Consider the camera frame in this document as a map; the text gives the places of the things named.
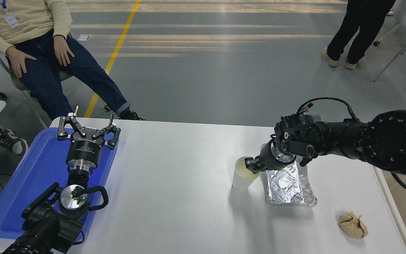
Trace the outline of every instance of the crumpled paper ball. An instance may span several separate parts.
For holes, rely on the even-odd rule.
[[[360,218],[361,216],[356,217],[355,214],[347,212],[339,218],[338,225],[351,238],[365,238],[368,235],[368,229]]]

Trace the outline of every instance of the aluminum foil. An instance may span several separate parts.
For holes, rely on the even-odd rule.
[[[268,170],[267,200],[277,204],[300,204],[313,207],[317,198],[311,190],[308,180],[307,167],[301,167],[298,162],[281,170]]]

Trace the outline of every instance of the id badge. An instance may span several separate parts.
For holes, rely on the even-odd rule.
[[[18,27],[20,25],[15,16],[13,16],[13,13],[7,13],[6,15],[4,15],[4,19],[6,20],[8,26],[10,26],[11,29],[14,29],[15,27]]]

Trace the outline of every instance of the man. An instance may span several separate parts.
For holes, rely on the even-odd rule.
[[[345,67],[354,70],[364,56],[385,21],[386,14],[396,0],[349,0],[347,11],[339,31],[328,47],[322,51],[322,57],[330,67],[338,66],[340,55],[344,53],[359,28],[346,57]]]
[[[59,68],[88,85],[121,119],[143,120],[92,55],[68,35],[71,22],[65,0],[0,0],[0,53],[50,119],[73,111]]]

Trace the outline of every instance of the yellow line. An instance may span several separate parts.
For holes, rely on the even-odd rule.
[[[134,18],[134,14],[136,13],[137,7],[139,7],[139,4],[140,4],[140,0],[136,0],[136,3],[134,4],[134,7],[131,11],[131,14],[129,15],[128,21],[126,21],[123,31],[121,32],[121,35],[117,42],[116,48],[114,48],[111,59],[109,59],[109,63],[106,66],[105,71],[107,74],[109,74],[109,72],[111,72],[112,66],[114,65],[118,52],[121,48],[121,45],[123,44],[123,40],[126,37],[129,26],[131,25],[131,22]],[[98,100],[98,95],[96,93],[94,93],[92,100],[90,101],[89,106],[87,107],[86,113],[84,114],[84,117],[90,117],[92,115],[93,109],[95,108],[95,105],[97,104],[97,100]]]

